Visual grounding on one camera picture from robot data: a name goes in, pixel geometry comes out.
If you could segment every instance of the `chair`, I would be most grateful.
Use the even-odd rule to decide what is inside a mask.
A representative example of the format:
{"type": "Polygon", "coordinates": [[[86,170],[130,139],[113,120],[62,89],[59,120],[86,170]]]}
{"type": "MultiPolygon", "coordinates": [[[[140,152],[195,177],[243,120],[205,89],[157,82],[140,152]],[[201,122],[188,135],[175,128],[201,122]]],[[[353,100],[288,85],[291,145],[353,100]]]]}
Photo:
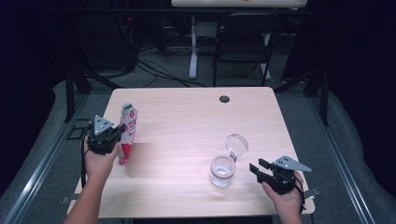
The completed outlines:
{"type": "Polygon", "coordinates": [[[276,34],[282,29],[281,19],[272,14],[233,13],[220,19],[216,30],[216,46],[212,67],[216,87],[218,62],[266,63],[262,86],[268,72],[276,34]],[[270,34],[268,44],[264,36],[270,34]]]}

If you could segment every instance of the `human arm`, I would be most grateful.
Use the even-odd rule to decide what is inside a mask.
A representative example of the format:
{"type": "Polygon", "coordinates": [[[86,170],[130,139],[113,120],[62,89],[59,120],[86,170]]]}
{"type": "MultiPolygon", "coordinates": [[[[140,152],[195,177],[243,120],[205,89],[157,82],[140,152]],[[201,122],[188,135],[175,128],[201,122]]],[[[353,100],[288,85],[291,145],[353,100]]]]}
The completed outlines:
{"type": "MultiPolygon", "coordinates": [[[[294,172],[296,178],[303,184],[300,174],[294,172]]],[[[300,207],[302,203],[301,193],[294,188],[287,194],[277,194],[271,186],[262,182],[262,188],[271,200],[274,202],[275,210],[283,224],[302,224],[300,216],[300,207]]]]}
{"type": "MultiPolygon", "coordinates": [[[[87,138],[84,149],[88,150],[87,138]]],[[[102,192],[119,150],[120,144],[117,143],[113,151],[105,156],[91,151],[86,153],[85,166],[88,180],[64,223],[97,223],[102,192]]]]}

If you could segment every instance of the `robotic arm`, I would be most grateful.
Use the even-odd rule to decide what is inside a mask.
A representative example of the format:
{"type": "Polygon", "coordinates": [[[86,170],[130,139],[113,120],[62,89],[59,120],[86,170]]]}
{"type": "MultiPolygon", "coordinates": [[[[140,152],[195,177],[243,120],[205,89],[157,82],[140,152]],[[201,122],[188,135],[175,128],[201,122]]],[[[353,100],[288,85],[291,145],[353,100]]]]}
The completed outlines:
{"type": "Polygon", "coordinates": [[[93,133],[88,136],[90,151],[106,155],[113,151],[114,146],[120,141],[121,134],[125,131],[125,124],[113,129],[114,122],[95,116],[93,133]]]}
{"type": "Polygon", "coordinates": [[[311,168],[295,161],[288,156],[283,156],[274,161],[273,163],[269,163],[268,161],[259,159],[259,165],[267,170],[271,170],[273,176],[261,172],[259,168],[250,164],[250,172],[257,176],[257,182],[267,183],[278,194],[286,194],[292,191],[294,188],[297,188],[297,190],[301,193],[302,197],[302,205],[300,209],[300,212],[302,212],[305,209],[306,197],[304,196],[303,185],[299,183],[301,185],[300,188],[298,188],[296,185],[296,177],[294,175],[294,171],[298,170],[303,172],[311,172],[311,168]]]}

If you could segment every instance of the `wrist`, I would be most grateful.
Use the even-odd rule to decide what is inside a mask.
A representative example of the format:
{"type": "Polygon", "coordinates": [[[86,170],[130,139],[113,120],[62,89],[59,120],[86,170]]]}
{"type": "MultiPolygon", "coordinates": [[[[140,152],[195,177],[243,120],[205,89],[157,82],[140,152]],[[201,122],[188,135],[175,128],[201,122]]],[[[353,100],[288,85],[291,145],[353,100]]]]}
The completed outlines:
{"type": "Polygon", "coordinates": [[[300,214],[287,214],[285,216],[279,216],[282,224],[303,224],[300,214]]]}
{"type": "Polygon", "coordinates": [[[105,187],[105,180],[102,180],[101,178],[94,178],[93,176],[90,178],[88,176],[87,179],[87,184],[85,185],[85,188],[92,188],[92,189],[99,189],[99,190],[103,190],[103,188],[105,187]]]}

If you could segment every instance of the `chair leg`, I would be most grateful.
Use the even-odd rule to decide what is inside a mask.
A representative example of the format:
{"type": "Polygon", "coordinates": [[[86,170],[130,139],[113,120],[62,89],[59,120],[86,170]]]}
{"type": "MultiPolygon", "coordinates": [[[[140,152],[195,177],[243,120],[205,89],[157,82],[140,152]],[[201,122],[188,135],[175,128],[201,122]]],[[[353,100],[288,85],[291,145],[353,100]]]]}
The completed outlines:
{"type": "Polygon", "coordinates": [[[267,73],[268,73],[269,66],[270,66],[270,62],[267,61],[266,65],[265,65],[264,73],[262,75],[262,87],[265,85],[265,79],[267,78],[267,73]]]}
{"type": "Polygon", "coordinates": [[[216,87],[216,77],[218,75],[218,62],[213,61],[213,87],[216,87]]]}
{"type": "Polygon", "coordinates": [[[212,60],[212,69],[215,68],[215,62],[216,62],[216,56],[213,56],[213,60],[212,60]]]}

